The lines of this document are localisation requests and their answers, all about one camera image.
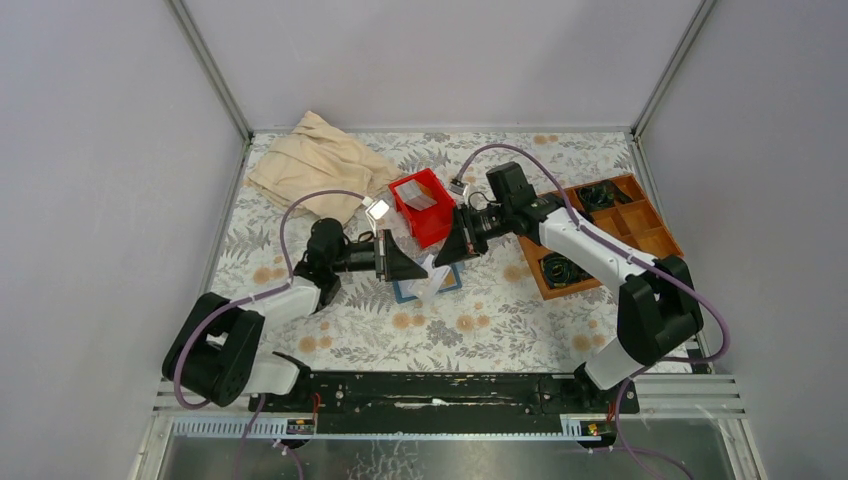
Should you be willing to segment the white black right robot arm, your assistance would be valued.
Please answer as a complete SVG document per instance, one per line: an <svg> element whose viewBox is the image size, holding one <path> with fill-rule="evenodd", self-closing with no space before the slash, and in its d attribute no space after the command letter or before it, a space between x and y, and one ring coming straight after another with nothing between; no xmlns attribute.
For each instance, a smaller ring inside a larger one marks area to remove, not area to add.
<svg viewBox="0 0 848 480"><path fill-rule="evenodd" d="M661 361L703 326L686 263L635 249L587 221L564 194L538 195L520 165L508 162L486 178L494 195L486 207L460 204L437 266L480 257L494 238L524 237L562 255L600 281L618 304L616 336L575 370L575 402L597 412L613 387Z"/></svg>

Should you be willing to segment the blue card holder wallet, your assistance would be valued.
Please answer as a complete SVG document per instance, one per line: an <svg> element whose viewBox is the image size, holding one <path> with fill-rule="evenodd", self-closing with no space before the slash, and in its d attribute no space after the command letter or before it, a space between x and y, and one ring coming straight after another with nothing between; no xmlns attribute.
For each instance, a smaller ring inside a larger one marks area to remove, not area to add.
<svg viewBox="0 0 848 480"><path fill-rule="evenodd" d="M436 268L427 279L395 281L395 299L399 304L413 300L428 301L437 294L458 290L462 287L460 273L463 269L463 263L454 263L449 267Z"/></svg>

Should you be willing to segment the wooden compartment tray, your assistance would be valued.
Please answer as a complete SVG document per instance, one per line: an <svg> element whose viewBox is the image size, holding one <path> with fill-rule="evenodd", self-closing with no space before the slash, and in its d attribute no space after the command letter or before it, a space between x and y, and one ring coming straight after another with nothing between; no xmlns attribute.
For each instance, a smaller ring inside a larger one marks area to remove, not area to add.
<svg viewBox="0 0 848 480"><path fill-rule="evenodd" d="M658 258L681 257L683 251L663 223L656 208L632 174L567 187L572 205L588 215L594 225L628 246ZM553 267L559 281L549 280L543 269L544 258L552 252L532 241L518 239L526 265L522 272L532 277L545 300L598 288L601 283L561 263Z"/></svg>

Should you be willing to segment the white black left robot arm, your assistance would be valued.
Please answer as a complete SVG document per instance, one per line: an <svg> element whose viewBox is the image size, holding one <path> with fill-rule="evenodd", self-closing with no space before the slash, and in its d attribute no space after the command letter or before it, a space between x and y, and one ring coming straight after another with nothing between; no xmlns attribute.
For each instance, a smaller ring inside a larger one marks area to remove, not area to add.
<svg viewBox="0 0 848 480"><path fill-rule="evenodd" d="M339 292L341 274L361 271L383 282L429 276L390 231L352 240L339 221L328 218L312 225L304 255L283 285L238 300L201 295L162 364L178 404L190 410L225 407L243 394L271 394L285 410L304 407L311 387L299 377L303 365L284 354L260 354L263 331L322 311Z"/></svg>

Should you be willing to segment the red plastic bin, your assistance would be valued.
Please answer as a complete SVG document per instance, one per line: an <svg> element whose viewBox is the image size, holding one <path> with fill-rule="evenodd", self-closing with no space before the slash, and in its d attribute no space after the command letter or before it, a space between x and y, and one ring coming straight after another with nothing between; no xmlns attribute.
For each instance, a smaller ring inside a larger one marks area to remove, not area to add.
<svg viewBox="0 0 848 480"><path fill-rule="evenodd" d="M410 206L401 195L404 186L417 186L432 200L432 205L423 210ZM404 218L411 236L421 248L433 246L449 235L456 203L432 169L425 168L391 182L389 190L395 210Z"/></svg>

